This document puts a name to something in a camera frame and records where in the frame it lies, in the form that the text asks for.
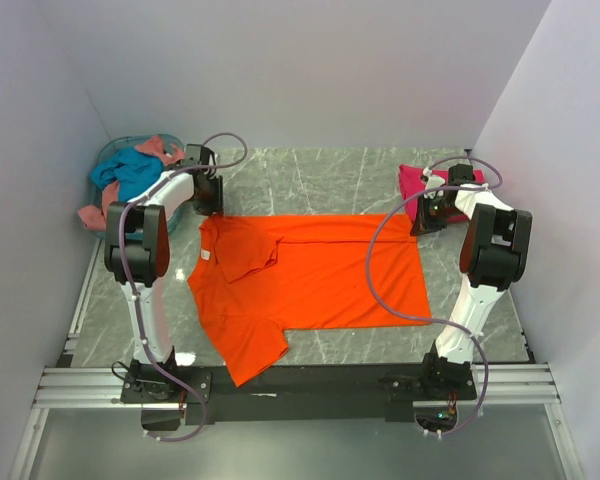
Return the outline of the orange t-shirt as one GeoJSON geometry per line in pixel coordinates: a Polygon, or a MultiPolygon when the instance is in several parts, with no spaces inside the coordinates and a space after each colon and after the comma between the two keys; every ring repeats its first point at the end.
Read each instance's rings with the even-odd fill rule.
{"type": "Polygon", "coordinates": [[[410,219],[212,216],[188,278],[236,386],[280,360],[288,330],[421,325],[430,308],[410,219]]]}

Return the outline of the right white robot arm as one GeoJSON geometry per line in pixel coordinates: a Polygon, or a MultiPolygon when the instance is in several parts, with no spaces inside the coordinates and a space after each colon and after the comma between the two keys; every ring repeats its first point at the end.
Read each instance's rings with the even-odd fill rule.
{"type": "Polygon", "coordinates": [[[470,396],[478,335],[494,305],[524,273],[532,215],[498,199],[470,165],[456,164],[444,177],[426,168],[421,181],[424,193],[411,234],[440,231],[459,215],[468,219],[468,228],[459,255],[460,292],[448,324],[423,359],[419,387],[432,399],[470,396]]]}

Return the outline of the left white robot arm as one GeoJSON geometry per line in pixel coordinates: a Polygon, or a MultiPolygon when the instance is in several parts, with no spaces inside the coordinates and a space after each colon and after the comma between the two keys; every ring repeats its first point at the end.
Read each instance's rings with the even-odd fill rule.
{"type": "Polygon", "coordinates": [[[168,219],[190,203],[200,215],[223,208],[223,179],[217,154],[206,142],[189,144],[184,158],[167,167],[142,193],[109,206],[104,263],[124,293],[134,338],[122,399],[140,402],[204,401],[195,380],[180,371],[164,310],[169,268],[168,219]]]}

